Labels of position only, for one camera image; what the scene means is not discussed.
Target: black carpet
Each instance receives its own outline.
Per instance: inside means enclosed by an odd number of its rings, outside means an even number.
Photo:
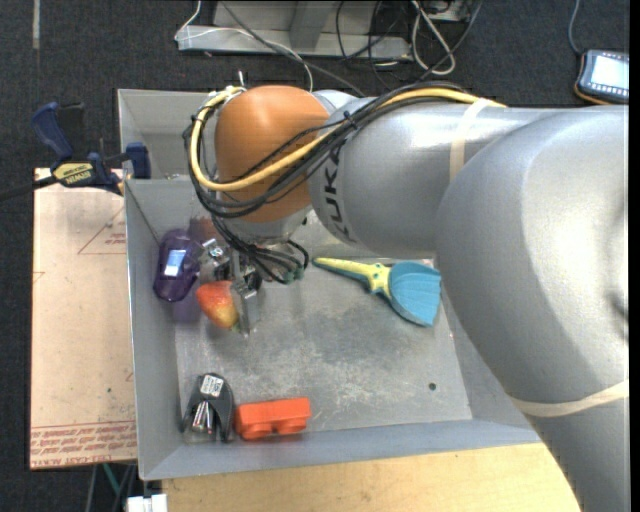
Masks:
[[[103,139],[105,153],[114,154],[119,150],[119,88],[205,91],[235,83],[238,70],[249,85],[303,85],[301,67],[280,56],[179,53],[173,35],[196,2],[40,4],[38,51],[33,48],[34,2],[1,2],[0,192],[29,184],[34,167],[53,162],[29,125],[44,103],[84,102],[87,140],[97,149]],[[448,78],[509,105],[583,105],[572,93],[577,64],[567,26],[573,6],[573,0],[485,1]],[[629,10],[629,0],[583,1],[574,26],[578,47],[628,51]],[[366,94],[383,90],[366,67],[352,70],[337,60],[311,60]],[[316,89],[341,88],[331,78],[314,75]],[[389,84],[401,84],[390,74],[383,76]],[[0,511],[83,510],[91,468],[30,472],[27,464],[32,223],[30,195],[0,203]],[[114,471],[119,477],[124,466]],[[99,471],[95,510],[110,510],[112,500]]]

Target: handheld device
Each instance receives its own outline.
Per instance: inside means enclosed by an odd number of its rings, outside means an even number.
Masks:
[[[187,296],[198,277],[198,258],[202,251],[202,246],[185,230],[174,229],[162,237],[153,282],[153,290],[159,298],[178,302]]]
[[[629,103],[629,54],[587,50],[574,90],[593,103]]]

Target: wooden table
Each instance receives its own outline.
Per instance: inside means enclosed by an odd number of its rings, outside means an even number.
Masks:
[[[579,511],[542,443],[162,484],[171,512]]]

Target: yellow cable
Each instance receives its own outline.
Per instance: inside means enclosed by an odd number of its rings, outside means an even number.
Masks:
[[[214,96],[211,100],[205,103],[204,107],[198,113],[196,120],[200,122],[196,122],[193,127],[193,133],[191,134],[191,145],[190,145],[190,156],[191,156],[191,165],[193,174],[195,175],[198,182],[205,188],[213,191],[219,192],[234,192],[236,190],[241,190],[246,188],[254,183],[257,183],[288,165],[293,164],[297,160],[300,160],[304,157],[309,151],[315,148],[320,142],[322,142],[325,138],[327,138],[334,130],[342,126],[342,124],[334,127],[332,130],[326,132],[324,135],[321,135],[317,139],[309,142],[308,144],[302,146],[301,148],[293,151],[287,156],[281,158],[277,162],[265,167],[261,171],[258,171],[254,174],[247,176],[246,178],[229,182],[229,183],[215,183],[207,179],[207,177],[202,173],[202,169],[200,168],[199,159],[198,159],[198,140],[200,139],[200,131],[202,130],[202,125],[204,124],[205,118],[207,116],[207,112],[209,109],[213,108],[215,105],[223,102],[226,98],[228,98],[231,94],[237,92],[240,88],[229,88],[224,92]],[[454,101],[458,101],[461,103],[475,103],[478,101],[479,97],[474,96],[472,94],[467,94],[464,92],[453,91],[451,89],[445,88],[426,88],[426,89],[417,89],[415,91],[409,91],[405,93],[398,94],[393,98],[385,101],[382,105],[376,108],[376,110],[386,107],[388,105],[392,105],[398,101],[410,99],[410,98],[424,98],[424,97],[437,97],[437,98],[446,98]],[[501,103],[497,103],[495,101],[489,101],[490,106],[494,107],[504,107]]]

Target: orange plastic object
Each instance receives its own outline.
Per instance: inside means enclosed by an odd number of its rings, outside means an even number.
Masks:
[[[307,428],[311,403],[307,397],[242,404],[236,408],[235,429],[243,439],[272,433],[295,434]]]

